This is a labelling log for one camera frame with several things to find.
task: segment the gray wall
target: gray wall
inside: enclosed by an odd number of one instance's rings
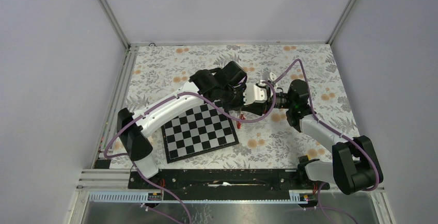
[[[397,223],[436,223],[437,17],[437,0],[359,0],[333,45]]]
[[[131,42],[326,41],[348,0],[108,0]]]
[[[0,0],[0,223],[61,223],[123,48],[97,0]]]

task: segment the black and white checkerboard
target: black and white checkerboard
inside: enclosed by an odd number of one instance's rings
[[[222,108],[220,101],[215,104]],[[209,104],[180,114],[161,130],[168,163],[239,143],[231,119]]]

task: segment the floral tablecloth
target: floral tablecloth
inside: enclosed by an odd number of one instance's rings
[[[344,133],[358,130],[329,45],[206,45],[140,47],[125,106],[143,108],[175,91],[199,69],[223,67],[234,60],[248,73],[248,83],[258,82],[264,71],[280,75],[296,58],[304,63],[315,110]],[[299,66],[289,71],[278,86],[287,91],[292,80],[303,79]],[[258,116],[246,114],[247,119]],[[286,121],[284,110],[275,109],[257,123],[243,123],[237,130],[239,145],[168,164],[161,130],[150,139],[152,156],[160,169],[294,168],[298,157],[309,155],[330,161],[331,154]],[[125,152],[118,140],[114,154]],[[110,168],[131,168],[127,156],[115,158]]]

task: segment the black mounting plate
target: black mounting plate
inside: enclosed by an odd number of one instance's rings
[[[149,180],[159,185],[164,180],[164,187],[181,200],[289,200],[289,190],[313,190],[312,182],[301,184],[294,180],[295,176],[295,170],[285,169],[163,169]],[[130,178],[129,189],[154,188],[136,171],[131,172]],[[232,186],[210,186],[224,182]],[[164,200],[174,199],[164,194]]]

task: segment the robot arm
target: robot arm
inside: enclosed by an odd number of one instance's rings
[[[178,94],[183,92],[201,94],[210,101],[221,100],[227,110],[242,110],[260,116],[272,106],[272,95],[276,94],[274,107],[288,109],[286,116],[289,125],[314,138],[333,154],[333,163],[301,158],[298,166],[301,178],[298,180],[335,183],[347,195],[374,185],[376,175],[362,154],[349,141],[341,138],[313,117],[308,105],[309,92],[306,82],[296,79],[290,84],[287,93],[272,93],[262,82],[246,85],[246,77],[245,71],[232,61],[222,69],[199,70],[177,91],[146,108],[136,110],[134,113],[130,113],[126,108],[122,109],[118,113],[117,131],[142,113],[154,108],[162,100],[176,96],[136,121],[120,135],[131,161],[136,163],[138,170],[147,178],[158,172],[158,167],[150,155],[152,145],[147,137],[175,116],[204,103],[202,99],[195,96],[178,97]],[[276,78],[272,73],[265,74],[263,77],[271,82]],[[354,141],[372,158],[382,182],[383,175],[371,141],[365,136],[354,138]],[[359,158],[359,161],[354,161],[353,156]]]

